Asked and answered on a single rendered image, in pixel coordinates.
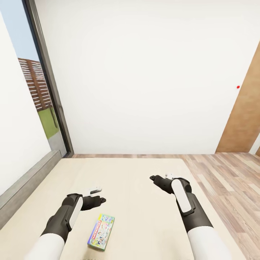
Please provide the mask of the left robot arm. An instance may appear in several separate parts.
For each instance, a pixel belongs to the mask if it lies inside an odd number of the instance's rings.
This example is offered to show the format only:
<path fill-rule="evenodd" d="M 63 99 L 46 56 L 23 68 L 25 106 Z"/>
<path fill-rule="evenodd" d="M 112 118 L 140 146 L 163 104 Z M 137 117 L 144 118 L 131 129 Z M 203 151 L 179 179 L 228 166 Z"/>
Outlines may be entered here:
<path fill-rule="evenodd" d="M 72 231 L 80 211 L 99 207 L 106 202 L 103 197 L 92 196 L 101 191 L 101 186 L 95 186 L 88 188 L 84 197 L 77 193 L 68 194 L 55 215 L 48 220 L 45 230 L 23 260 L 60 260 L 68 234 Z"/>

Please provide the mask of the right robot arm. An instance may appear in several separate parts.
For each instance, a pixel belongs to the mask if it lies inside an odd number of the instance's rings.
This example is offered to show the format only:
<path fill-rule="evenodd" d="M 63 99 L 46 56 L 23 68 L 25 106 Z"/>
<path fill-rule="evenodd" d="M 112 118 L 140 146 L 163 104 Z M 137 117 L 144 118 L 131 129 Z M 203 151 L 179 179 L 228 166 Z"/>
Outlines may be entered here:
<path fill-rule="evenodd" d="M 234 260 L 213 228 L 190 182 L 170 171 L 150 177 L 163 191 L 174 194 L 194 255 L 194 260 Z"/>

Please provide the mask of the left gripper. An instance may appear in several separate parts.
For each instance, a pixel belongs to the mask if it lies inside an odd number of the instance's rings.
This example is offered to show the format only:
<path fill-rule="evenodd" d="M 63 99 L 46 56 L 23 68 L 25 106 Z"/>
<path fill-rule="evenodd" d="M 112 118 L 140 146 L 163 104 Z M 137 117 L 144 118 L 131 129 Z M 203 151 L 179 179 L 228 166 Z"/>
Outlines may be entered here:
<path fill-rule="evenodd" d="M 95 207 L 99 207 L 102 203 L 106 202 L 106 199 L 103 197 L 100 198 L 100 196 L 94 196 L 94 197 L 86 196 L 86 198 L 88 199 L 88 206 L 85 209 L 85 211 Z"/>

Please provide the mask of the board game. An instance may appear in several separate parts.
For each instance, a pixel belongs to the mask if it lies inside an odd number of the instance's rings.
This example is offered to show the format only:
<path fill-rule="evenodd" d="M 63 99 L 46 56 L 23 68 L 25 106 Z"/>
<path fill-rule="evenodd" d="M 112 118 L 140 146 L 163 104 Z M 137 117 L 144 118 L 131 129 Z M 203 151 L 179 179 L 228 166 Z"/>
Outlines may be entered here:
<path fill-rule="evenodd" d="M 105 251 L 115 217 L 100 214 L 87 245 Z"/>

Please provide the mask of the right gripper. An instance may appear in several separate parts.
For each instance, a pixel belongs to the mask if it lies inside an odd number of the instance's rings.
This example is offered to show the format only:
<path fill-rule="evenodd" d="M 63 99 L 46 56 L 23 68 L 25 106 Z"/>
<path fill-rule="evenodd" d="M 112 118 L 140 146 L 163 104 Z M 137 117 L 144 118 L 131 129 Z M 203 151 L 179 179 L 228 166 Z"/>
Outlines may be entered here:
<path fill-rule="evenodd" d="M 163 191 L 168 192 L 165 188 L 165 182 L 168 181 L 168 179 L 164 179 L 159 175 L 153 175 L 150 177 L 150 179 L 153 181 L 153 183 L 157 186 L 159 186 Z M 170 192 L 168 192 L 171 194 Z"/>

